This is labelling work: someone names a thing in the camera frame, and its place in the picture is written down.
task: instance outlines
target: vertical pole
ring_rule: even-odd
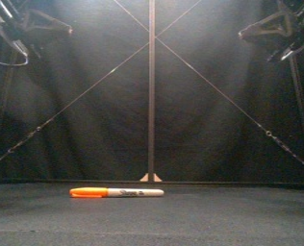
[[[150,102],[149,102],[149,182],[154,181],[154,46],[155,4],[150,0]]]

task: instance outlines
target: black curtain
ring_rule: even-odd
[[[304,159],[288,62],[268,63],[238,38],[276,3],[202,0],[191,8],[197,2],[155,1],[155,174],[163,181],[304,182],[304,165],[256,125]],[[74,34],[15,71],[0,155],[57,117],[0,162],[0,177],[138,181],[149,171],[149,0],[31,7]]]

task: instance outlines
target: orange marker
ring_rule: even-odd
[[[101,198],[101,197],[158,197],[163,195],[161,189],[138,188],[105,188],[82,187],[70,190],[70,196],[74,198]]]

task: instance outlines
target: black floor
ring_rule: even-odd
[[[97,184],[0,184],[0,245],[304,246],[304,190],[166,186],[161,198],[70,198],[81,186]]]

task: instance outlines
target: diagonal cable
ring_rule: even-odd
[[[54,119],[87,95],[87,93],[99,85],[107,77],[134,58],[134,56],[147,47],[143,45],[123,61],[122,63],[90,86],[90,88],[65,106],[65,108],[40,125],[36,129],[28,133],[28,135],[18,142],[18,144],[8,149],[4,155],[0,157],[0,161],[15,152],[15,150],[31,139],[31,137],[39,133],[44,127],[54,121]]]
[[[167,50],[174,54],[174,56],[183,62],[183,64],[193,70],[193,72],[201,77],[201,79],[210,85],[210,87],[218,92],[218,94],[226,99],[226,101],[234,106],[234,108],[250,119],[250,121],[257,125],[257,127],[265,132],[277,145],[296,158],[296,160],[304,165],[304,159],[293,153],[286,144],[266,130],[262,125],[254,120],[249,113],[238,106],[233,99],[220,90],[220,88],[206,79],[201,72],[189,64],[189,62],[178,55],[178,53],[162,42],[157,37],[158,42],[167,48]]]

